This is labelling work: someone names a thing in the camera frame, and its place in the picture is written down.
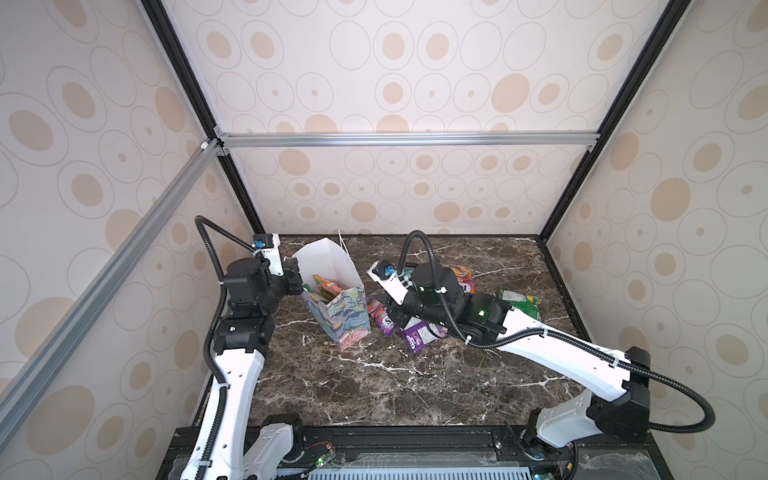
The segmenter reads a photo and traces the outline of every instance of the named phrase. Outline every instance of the marble tabletop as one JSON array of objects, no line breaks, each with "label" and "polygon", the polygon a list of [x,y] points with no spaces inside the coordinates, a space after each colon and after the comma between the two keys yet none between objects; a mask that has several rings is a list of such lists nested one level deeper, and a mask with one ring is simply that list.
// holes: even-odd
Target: marble tabletop
[{"label": "marble tabletop", "polygon": [[[281,237],[290,256],[320,237]],[[510,237],[431,237],[444,265],[473,272],[475,289],[500,286],[542,300],[545,322],[575,334],[535,242]],[[345,239],[366,293],[382,291],[365,274],[375,261],[396,264],[403,237]],[[409,261],[426,261],[419,241]],[[455,338],[430,343],[416,356],[398,331],[371,334],[344,352],[323,332],[299,297],[286,297],[250,410],[250,424],[298,412],[304,425],[525,424],[535,407],[551,407],[581,391],[576,382],[511,353],[467,347]]]}]

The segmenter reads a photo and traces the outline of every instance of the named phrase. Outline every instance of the plastic sheet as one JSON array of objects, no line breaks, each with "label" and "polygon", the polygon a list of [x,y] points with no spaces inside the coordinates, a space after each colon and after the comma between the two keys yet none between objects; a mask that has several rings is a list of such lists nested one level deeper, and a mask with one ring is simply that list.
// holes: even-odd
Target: plastic sheet
[{"label": "plastic sheet", "polygon": [[187,467],[187,463],[190,461],[189,455],[179,455],[174,459],[174,466],[171,467],[170,473],[168,473],[167,480],[181,480],[181,474],[184,473],[184,469]]},{"label": "plastic sheet", "polygon": [[660,480],[646,451],[616,453],[583,452],[574,480]]}]

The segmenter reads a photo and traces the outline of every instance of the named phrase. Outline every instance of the aluminum rail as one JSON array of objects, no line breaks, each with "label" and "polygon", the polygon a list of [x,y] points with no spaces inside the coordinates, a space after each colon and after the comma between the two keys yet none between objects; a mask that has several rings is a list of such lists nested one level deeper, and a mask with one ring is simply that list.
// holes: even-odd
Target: aluminum rail
[{"label": "aluminum rail", "polygon": [[377,134],[221,134],[225,148],[403,147],[438,145],[594,145],[596,131],[428,132]]},{"label": "aluminum rail", "polygon": [[204,145],[205,149],[198,150],[184,165],[123,245],[78,297],[58,329],[49,337],[48,343],[16,376],[7,395],[0,402],[0,452],[22,426],[128,274],[149,250],[205,167],[221,153],[216,140],[208,140],[207,145]]}]

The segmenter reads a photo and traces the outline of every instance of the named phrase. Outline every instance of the black cable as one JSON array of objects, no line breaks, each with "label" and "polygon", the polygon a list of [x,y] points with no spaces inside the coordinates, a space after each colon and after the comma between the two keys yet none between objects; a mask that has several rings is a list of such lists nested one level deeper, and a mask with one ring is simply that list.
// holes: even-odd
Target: black cable
[{"label": "black cable", "polygon": [[243,242],[241,239],[235,237],[233,234],[227,232],[225,229],[219,227],[214,222],[208,220],[206,217],[197,215],[194,218],[194,224],[195,227],[197,227],[197,232],[200,234],[200,238],[203,239],[203,244],[205,245],[206,250],[208,250],[210,262],[214,265],[214,270],[216,270],[216,277],[219,279],[220,284],[219,304],[216,307],[214,318],[210,322],[210,327],[208,328],[208,332],[205,335],[205,341],[203,342],[203,358],[205,359],[205,364],[208,365],[208,368],[213,373],[214,378],[220,386],[219,404],[216,407],[214,423],[210,426],[210,433],[208,434],[208,439],[205,442],[203,454],[200,457],[201,465],[197,467],[197,473],[195,474],[195,480],[202,480],[205,476],[206,468],[208,468],[206,465],[202,464],[210,461],[210,455],[214,451],[216,437],[219,435],[221,421],[224,418],[224,409],[227,406],[227,377],[224,376],[219,366],[216,364],[216,362],[214,362],[213,356],[210,354],[210,344],[214,340],[214,335],[216,334],[216,329],[218,328],[219,320],[221,319],[221,313],[224,311],[224,306],[227,304],[227,288],[223,284],[224,271],[221,268],[221,262],[219,261],[218,255],[216,255],[216,250],[214,249],[213,243],[210,241],[210,237],[208,236],[208,232],[205,230],[205,226],[209,226],[213,230],[224,235],[226,238],[238,243],[250,251],[253,251],[254,248],[251,245]]},{"label": "black cable", "polygon": [[448,317],[448,322],[451,328],[453,328],[458,333],[458,336],[462,340],[464,340],[465,344],[478,349],[495,349],[500,346],[508,345],[512,342],[517,342],[518,340],[524,339],[527,336],[533,336],[533,335],[550,336],[562,342],[569,343],[572,346],[575,346],[579,349],[582,349],[585,352],[590,353],[596,356],[597,358],[610,363],[611,365],[617,362],[615,366],[619,368],[628,370],[629,372],[632,372],[632,373],[636,373],[640,376],[644,376],[656,382],[663,383],[664,385],[669,386],[677,390],[678,392],[683,393],[685,396],[695,401],[704,412],[704,418],[701,419],[701,421],[698,423],[694,423],[691,425],[666,425],[663,423],[649,422],[648,428],[653,430],[658,430],[660,432],[697,433],[697,432],[703,432],[704,430],[707,430],[709,427],[714,425],[715,411],[712,408],[712,405],[710,405],[710,403],[703,396],[699,395],[697,392],[686,387],[680,382],[672,380],[669,377],[660,375],[656,372],[651,372],[649,369],[641,368],[636,365],[632,365],[631,363],[628,363],[628,362],[617,360],[616,357],[609,355],[606,352],[603,352],[602,350],[596,349],[593,346],[588,345],[582,342],[581,340],[576,339],[570,335],[566,335],[560,332],[555,332],[545,328],[534,328],[534,329],[521,330],[519,332],[511,334],[510,336],[504,339],[501,339],[493,343],[489,343],[487,345],[472,342],[472,338],[466,336],[459,329],[458,324],[456,323],[456,318],[453,315],[453,311],[451,310],[450,305],[448,305],[448,300],[445,299],[445,294],[440,292],[440,290],[442,290],[442,284],[440,283],[440,279],[438,278],[438,274],[437,274],[437,259],[435,258],[435,251],[432,249],[432,243],[429,241],[429,238],[421,230],[414,230],[406,237],[406,241],[403,243],[403,246],[402,246],[403,250],[400,253],[400,265],[404,264],[406,254],[408,253],[407,249],[410,247],[411,241],[414,238],[419,238],[424,244],[424,249],[427,251],[427,257],[429,258],[429,269],[432,271],[432,286],[435,288],[435,291],[438,294],[438,298],[440,299],[440,304],[442,305],[442,309],[445,311],[445,315]]},{"label": "black cable", "polygon": [[427,325],[427,330],[429,330],[429,332],[432,335],[436,336],[439,339],[447,339],[448,338],[449,333],[446,333],[445,335],[440,335],[439,333],[437,333],[435,330],[432,329],[432,325],[433,325],[432,323],[430,323],[430,322],[424,322],[424,323]]},{"label": "black cable", "polygon": [[312,465],[307,470],[304,470],[300,473],[294,473],[292,475],[285,475],[283,477],[277,477],[277,480],[304,480],[306,477],[312,473],[312,471],[317,468],[315,465]]},{"label": "black cable", "polygon": [[575,440],[571,442],[571,447],[573,447],[572,449],[569,449],[571,450],[571,468],[562,480],[573,480],[573,477],[576,476],[576,470],[578,469],[578,447],[576,446]]}]

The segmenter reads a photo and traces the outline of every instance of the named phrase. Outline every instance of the black frame edge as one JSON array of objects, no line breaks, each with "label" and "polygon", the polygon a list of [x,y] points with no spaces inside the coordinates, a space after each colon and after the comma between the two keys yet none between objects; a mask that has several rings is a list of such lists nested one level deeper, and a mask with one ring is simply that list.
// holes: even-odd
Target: black frame edge
[{"label": "black frame edge", "polygon": [[563,282],[563,277],[560,276],[560,270],[558,270],[557,265],[554,264],[552,254],[549,252],[549,247],[547,247],[546,242],[544,242],[541,237],[536,239],[536,245],[538,245],[538,249],[541,252],[542,258],[544,258],[544,263],[547,265],[549,274],[552,275],[554,284],[558,288],[560,298],[565,305],[565,311],[568,312],[568,316],[571,317],[571,323],[573,323],[573,326],[576,329],[576,335],[582,340],[591,342],[592,339],[589,336],[587,327],[584,326],[584,322],[581,320],[581,315],[579,315],[578,310],[576,310],[576,303],[574,303],[573,298],[571,298],[571,294],[568,292],[565,282]]},{"label": "black frame edge", "polygon": [[614,133],[614,130],[616,130],[619,122],[621,122],[621,118],[634,100],[635,95],[640,90],[640,86],[645,81],[645,78],[656,63],[662,50],[664,50],[667,40],[669,40],[672,32],[677,27],[677,23],[683,17],[690,2],[691,0],[670,0],[667,7],[664,9],[664,12],[659,17],[659,21],[656,23],[654,30],[650,33],[648,40],[645,42],[645,46],[637,57],[637,61],[632,66],[632,69],[627,76],[627,80],[616,95],[616,99],[608,110],[608,113],[605,115],[600,128],[598,128],[598,133],[600,134],[598,142],[591,150],[587,150],[587,153],[582,157],[571,180],[568,181],[568,185],[560,196],[557,205],[555,205],[554,210],[547,219],[547,223],[541,230],[539,237],[541,238],[542,243],[547,243],[554,233],[554,229],[557,228],[558,223],[560,223],[566,210],[576,197],[581,185],[587,179],[594,162],[597,161],[600,153],[602,153],[608,140]]},{"label": "black frame edge", "polygon": [[[222,144],[216,133],[216,119],[213,113],[211,113],[208,103],[205,100],[203,90],[200,88],[200,84],[197,82],[197,78],[192,71],[190,62],[187,60],[187,56],[184,54],[184,49],[181,46],[178,36],[174,30],[173,25],[170,23],[168,13],[165,11],[165,7],[161,0],[141,0],[141,4],[144,6],[144,10],[147,13],[152,28],[154,28],[157,38],[160,39],[160,43],[163,45],[165,54],[168,56],[171,65],[174,67],[176,76],[181,83],[181,87],[187,94],[194,113],[200,120],[200,124],[203,126],[204,133],[208,138],[215,138]],[[224,173],[227,175],[227,180],[230,182],[232,191],[243,208],[248,223],[250,223],[251,229],[254,233],[264,233],[264,226],[261,223],[259,214],[256,212],[256,208],[253,206],[253,202],[250,199],[250,195],[245,188],[245,183],[240,173],[237,171],[232,156],[227,152],[226,155],[219,157],[219,163],[221,164]]]},{"label": "black frame edge", "polygon": [[[524,457],[519,447],[510,445],[502,450],[496,450],[494,440],[498,435],[512,428],[520,432],[525,425],[355,425],[355,426],[311,426],[305,425],[305,443],[308,445],[319,440],[333,440],[339,452],[356,458],[361,453],[406,453],[406,452],[495,452],[500,461],[516,461],[520,466],[536,468],[537,466],[554,466],[568,457],[567,450],[557,449],[554,458],[535,462]],[[182,427],[174,431],[174,437],[165,452],[163,462],[157,473],[157,480],[166,480],[174,460],[182,455],[188,455],[194,448],[199,427]],[[245,446],[248,448],[259,436],[260,427],[248,426],[245,431]],[[422,441],[425,435],[434,436],[427,444]],[[656,439],[649,433],[644,441],[623,442],[608,435],[600,434],[577,440],[579,448],[584,450],[608,451],[645,451],[654,463],[657,474],[663,480],[674,480],[666,460],[658,448]],[[502,458],[500,455],[512,453],[514,457]],[[310,464],[309,459],[300,459],[295,465],[305,468]]]}]

